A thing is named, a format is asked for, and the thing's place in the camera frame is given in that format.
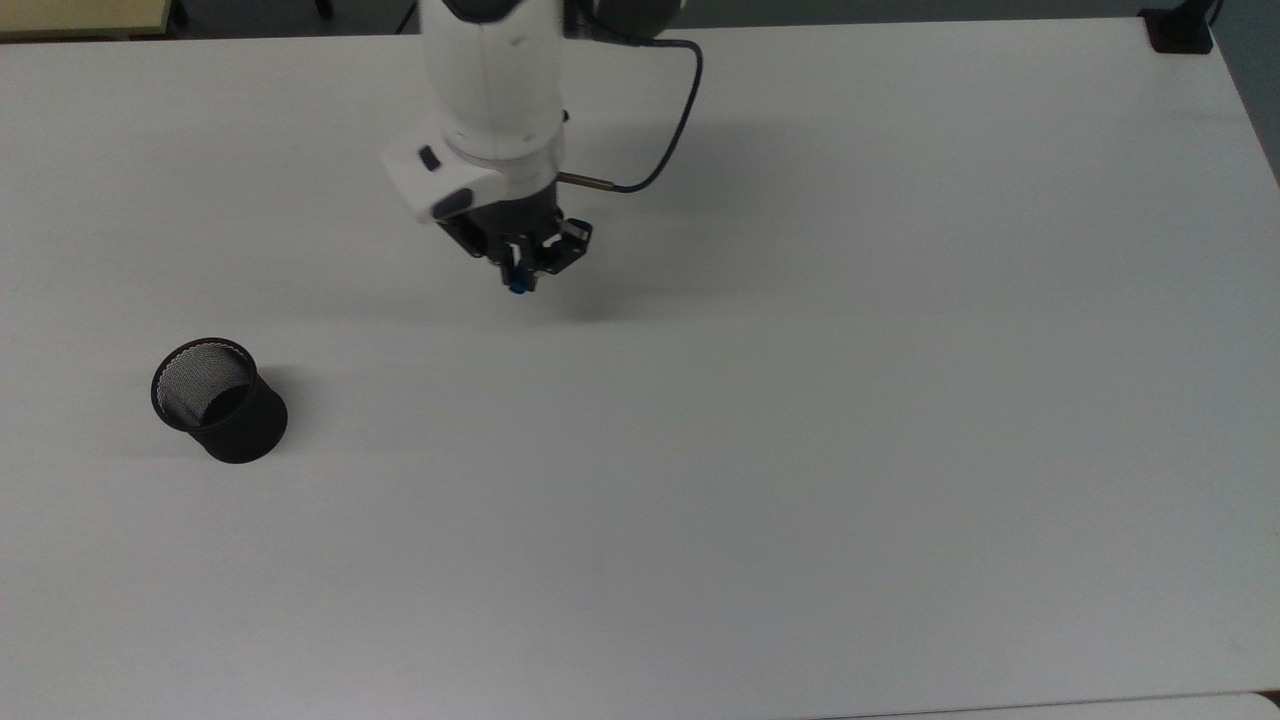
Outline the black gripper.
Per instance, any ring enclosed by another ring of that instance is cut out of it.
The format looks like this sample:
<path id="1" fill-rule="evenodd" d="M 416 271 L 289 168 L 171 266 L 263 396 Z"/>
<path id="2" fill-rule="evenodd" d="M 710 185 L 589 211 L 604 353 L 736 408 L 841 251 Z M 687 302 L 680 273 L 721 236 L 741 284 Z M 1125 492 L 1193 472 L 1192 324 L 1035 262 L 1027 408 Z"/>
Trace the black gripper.
<path id="1" fill-rule="evenodd" d="M 594 227 L 564 218 L 556 183 L 524 199 L 494 202 L 438 222 L 468 256 L 495 266 L 508 291 L 534 292 L 544 275 L 558 275 L 586 256 Z M 516 246 L 520 242 L 520 270 Z"/>

